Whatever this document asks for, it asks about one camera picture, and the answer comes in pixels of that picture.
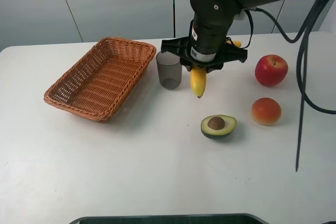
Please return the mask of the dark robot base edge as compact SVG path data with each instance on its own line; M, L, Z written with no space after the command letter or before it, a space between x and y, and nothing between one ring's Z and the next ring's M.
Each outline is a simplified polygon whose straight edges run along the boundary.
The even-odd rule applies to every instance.
M71 223L266 223L250 214L81 217Z

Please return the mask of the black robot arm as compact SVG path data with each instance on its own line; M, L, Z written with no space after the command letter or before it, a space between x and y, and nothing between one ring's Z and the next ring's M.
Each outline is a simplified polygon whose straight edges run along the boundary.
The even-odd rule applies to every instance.
M161 51L178 56L187 70L197 65L212 72L227 62L245 62L247 50L227 42L234 18L242 12L249 16L256 7L276 1L280 0L190 0L194 18L189 35L163 40Z

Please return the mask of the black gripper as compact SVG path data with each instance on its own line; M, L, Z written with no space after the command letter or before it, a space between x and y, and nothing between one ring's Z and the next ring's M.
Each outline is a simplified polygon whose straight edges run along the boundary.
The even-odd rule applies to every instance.
M221 70L225 63L247 60L247 50L224 42L216 52L201 53L192 46L190 37L163 40L161 51L169 52L179 57L180 64L190 72L193 67L205 68L206 73Z

